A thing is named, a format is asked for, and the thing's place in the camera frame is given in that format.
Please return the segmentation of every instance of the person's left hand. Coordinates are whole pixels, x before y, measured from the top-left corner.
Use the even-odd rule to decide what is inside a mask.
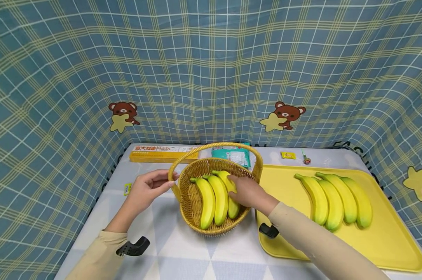
[[[134,209],[135,214],[139,214],[146,210],[155,198],[164,194],[173,186],[174,182],[167,180],[167,172],[167,169],[157,169],[139,175],[132,184],[125,204],[128,204],[130,209]],[[174,172],[173,174],[174,180],[177,180],[179,175],[177,172]]]
[[[174,182],[167,180],[167,172],[165,169],[157,169],[138,176],[126,200],[104,231],[126,233],[135,217],[146,210],[155,198],[172,187]],[[174,180],[178,177],[177,172],[174,172]]]

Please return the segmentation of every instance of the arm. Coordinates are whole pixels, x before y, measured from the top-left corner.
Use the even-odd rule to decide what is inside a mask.
[[[290,124],[290,121],[285,121],[285,122],[282,122],[282,123],[280,123],[280,124],[278,124],[279,126],[288,126]]]
[[[388,279],[361,253],[301,212],[280,203],[255,181],[232,175],[228,178],[237,188],[237,194],[230,192],[230,197],[266,215],[281,236],[301,250],[329,279]]]
[[[113,279],[124,259],[116,254],[116,250],[127,242],[127,231],[132,222],[172,185],[173,182],[167,180],[167,170],[155,170],[138,176],[117,214],[94,239],[66,279]]]
[[[133,123],[135,121],[135,119],[133,117],[129,117],[128,119],[126,119],[126,121]]]

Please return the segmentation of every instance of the yellow box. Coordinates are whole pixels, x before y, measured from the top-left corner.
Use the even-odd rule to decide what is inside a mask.
[[[138,145],[130,153],[131,162],[160,162],[173,163],[176,159],[183,156],[195,147],[189,146],[155,146],[155,145]],[[198,153],[193,153],[181,163],[191,163],[197,159]]]

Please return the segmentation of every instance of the blue plaid cloth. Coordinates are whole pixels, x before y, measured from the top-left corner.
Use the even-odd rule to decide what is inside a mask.
[[[422,245],[422,0],[0,0],[0,279],[55,275],[128,142],[218,141],[350,141]]]

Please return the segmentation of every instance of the beige sleeve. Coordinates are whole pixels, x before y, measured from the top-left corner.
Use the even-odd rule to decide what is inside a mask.
[[[127,233],[101,231],[66,279],[114,279],[124,258],[118,256],[116,250],[126,242]]]
[[[329,279],[388,279],[361,253],[296,209],[280,202],[268,218],[281,236]]]

